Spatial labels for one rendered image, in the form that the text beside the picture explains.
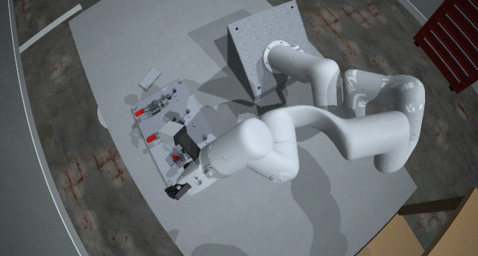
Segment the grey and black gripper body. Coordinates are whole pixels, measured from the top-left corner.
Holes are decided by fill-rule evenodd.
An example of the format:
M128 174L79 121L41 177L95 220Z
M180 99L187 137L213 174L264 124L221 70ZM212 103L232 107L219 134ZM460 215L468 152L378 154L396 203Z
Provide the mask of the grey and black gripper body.
M192 160L189 163L189 165L186 167L186 169L176 181L177 184L189 183L189 185L191 186L191 188L187 191L187 194L189 196L192 196L204 190L206 187L213 184L216 180L220 180L219 178L207 178L205 176L206 171L203 169L204 167L202 165L200 157L201 151L199 153L199 157L195 161Z

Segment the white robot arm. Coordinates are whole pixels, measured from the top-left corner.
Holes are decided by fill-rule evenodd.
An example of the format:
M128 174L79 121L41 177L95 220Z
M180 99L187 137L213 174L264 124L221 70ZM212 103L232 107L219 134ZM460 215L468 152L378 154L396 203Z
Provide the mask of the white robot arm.
M202 149L205 176L226 178L248 167L274 182L292 180L299 171L298 127L322 131L346 160L374 156L382 173L402 168L420 136L425 105L421 81L349 69L343 75L343 100L337 63L296 49L274 40L264 49L263 63L272 73L311 82L314 106L281 107L239 122ZM393 103L394 111L373 114L373 104Z

